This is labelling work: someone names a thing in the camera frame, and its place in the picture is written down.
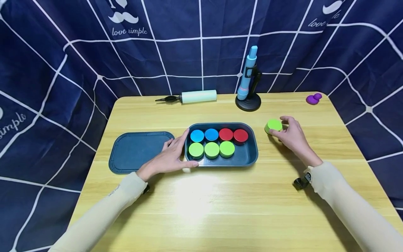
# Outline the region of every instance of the left hand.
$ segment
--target left hand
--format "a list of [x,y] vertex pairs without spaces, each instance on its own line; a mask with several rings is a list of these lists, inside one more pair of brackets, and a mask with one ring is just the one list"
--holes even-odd
[[136,172],[137,175],[143,181],[147,182],[147,180],[158,173],[169,173],[183,168],[193,168],[198,166],[199,163],[197,161],[183,162],[179,160],[188,134],[189,129],[186,129],[182,136],[166,141],[161,153],[152,160],[143,164],[143,166]]

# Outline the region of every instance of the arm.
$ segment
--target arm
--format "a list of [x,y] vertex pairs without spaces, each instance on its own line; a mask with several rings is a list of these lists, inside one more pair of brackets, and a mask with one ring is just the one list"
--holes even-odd
[[299,123],[292,117],[280,117],[289,125],[284,131],[270,133],[278,137],[308,166],[315,192],[334,210],[364,251],[403,251],[403,237],[375,209],[354,191],[342,174],[323,162],[310,148]]
[[403,251],[403,237],[328,162],[309,167],[311,184],[334,210],[363,251]]
[[108,196],[88,210],[60,237],[48,252],[90,251],[115,222],[120,213],[139,198],[152,176],[199,165],[196,161],[182,162],[179,157],[189,129],[181,137],[164,143],[162,152],[130,173]]
[[137,200],[146,186],[147,183],[136,173],[127,175],[115,190],[74,223],[49,252],[90,251],[119,214]]

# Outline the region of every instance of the tray lid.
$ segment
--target tray lid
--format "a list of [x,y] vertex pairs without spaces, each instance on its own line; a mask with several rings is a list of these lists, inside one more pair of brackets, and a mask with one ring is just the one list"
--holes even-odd
[[119,136],[113,144],[109,169],[116,174],[128,174],[157,156],[164,142],[174,136],[166,131],[130,132]]

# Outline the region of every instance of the plastic tray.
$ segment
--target plastic tray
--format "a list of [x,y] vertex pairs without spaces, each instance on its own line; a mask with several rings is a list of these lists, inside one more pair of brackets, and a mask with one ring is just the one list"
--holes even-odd
[[[189,127],[190,132],[195,129],[200,129],[204,132],[210,128],[216,129],[218,131],[222,128],[229,128],[233,131],[235,131],[236,129],[243,129],[248,133],[249,137],[244,145],[235,145],[235,153],[232,157],[223,158],[221,156],[218,156],[216,159],[208,159],[206,158],[206,156],[203,156],[203,158],[196,160],[199,162],[199,167],[245,167],[251,166],[256,162],[256,160],[258,159],[258,146],[256,144],[255,134],[248,125],[244,123],[196,123]],[[189,155],[189,152],[187,151],[189,145],[191,144],[192,141],[190,140],[189,134],[185,141],[185,157],[187,160],[195,160]]]
[[116,174],[128,174],[157,156],[164,142],[174,136],[166,131],[132,132],[119,136],[112,148],[109,169]]

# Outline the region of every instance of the pen holder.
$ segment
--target pen holder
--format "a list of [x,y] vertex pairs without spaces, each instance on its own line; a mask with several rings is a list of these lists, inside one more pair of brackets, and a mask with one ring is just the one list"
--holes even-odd
[[252,112],[256,111],[260,108],[260,105],[262,104],[262,100],[260,99],[260,96],[255,93],[256,86],[258,85],[258,82],[260,81],[260,77],[262,76],[262,73],[258,71],[257,66],[255,65],[254,67],[247,67],[245,71],[245,75],[247,75],[247,71],[249,69],[252,69],[252,74],[250,76],[246,77],[253,77],[253,82],[252,86],[249,89],[248,96],[244,100],[238,99],[238,97],[235,98],[235,104],[237,107],[243,111],[246,112]]

